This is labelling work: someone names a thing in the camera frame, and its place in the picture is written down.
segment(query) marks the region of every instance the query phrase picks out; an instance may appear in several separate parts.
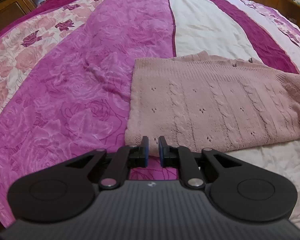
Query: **round black pad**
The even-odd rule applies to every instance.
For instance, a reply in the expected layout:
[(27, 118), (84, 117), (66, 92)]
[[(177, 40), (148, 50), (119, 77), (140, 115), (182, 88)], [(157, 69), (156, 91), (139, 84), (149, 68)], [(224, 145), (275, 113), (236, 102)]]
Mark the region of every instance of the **round black pad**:
[(212, 184), (210, 196), (225, 213), (253, 222), (288, 218), (298, 197), (288, 179), (251, 166), (227, 169)]
[(239, 194), (250, 200), (266, 200), (274, 194), (274, 186), (262, 179), (247, 179), (240, 182)]
[(72, 218), (92, 203), (95, 191), (75, 168), (58, 166), (17, 180), (8, 202), (16, 218), (52, 223)]

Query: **logo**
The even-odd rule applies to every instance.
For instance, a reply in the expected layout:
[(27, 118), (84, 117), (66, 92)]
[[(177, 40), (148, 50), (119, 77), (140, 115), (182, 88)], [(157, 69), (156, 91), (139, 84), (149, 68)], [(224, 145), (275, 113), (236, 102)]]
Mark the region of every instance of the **logo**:
[(155, 185), (157, 185), (155, 182), (150, 182), (147, 184), (149, 187), (154, 187)]

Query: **knit sweater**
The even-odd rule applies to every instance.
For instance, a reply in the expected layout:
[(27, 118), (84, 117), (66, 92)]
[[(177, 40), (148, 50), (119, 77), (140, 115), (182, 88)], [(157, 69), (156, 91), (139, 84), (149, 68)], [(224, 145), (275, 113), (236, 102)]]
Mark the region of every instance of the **knit sweater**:
[(221, 152), (300, 138), (300, 75), (209, 56), (136, 60), (126, 144), (158, 137), (192, 151)]

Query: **bed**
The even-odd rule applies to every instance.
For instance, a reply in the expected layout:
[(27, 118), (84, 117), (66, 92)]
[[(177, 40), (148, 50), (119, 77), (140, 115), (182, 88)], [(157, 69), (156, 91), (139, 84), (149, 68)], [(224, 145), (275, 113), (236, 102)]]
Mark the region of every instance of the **bed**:
[[(124, 145), (136, 58), (207, 51), (300, 74), (300, 29), (248, 0), (50, 0), (0, 32), (0, 221), (19, 177)], [(297, 188), (300, 139), (229, 152)], [(176, 179), (151, 157), (131, 179)]]

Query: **ribbed black surface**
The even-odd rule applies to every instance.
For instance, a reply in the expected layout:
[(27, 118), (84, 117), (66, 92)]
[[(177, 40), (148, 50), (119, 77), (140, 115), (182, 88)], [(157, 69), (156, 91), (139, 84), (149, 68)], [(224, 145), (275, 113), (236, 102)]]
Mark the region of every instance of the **ribbed black surface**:
[(103, 191), (92, 206), (68, 221), (38, 225), (17, 221), (2, 233), (7, 240), (297, 240), (287, 220), (240, 223), (216, 211), (206, 195), (179, 181), (126, 181)]

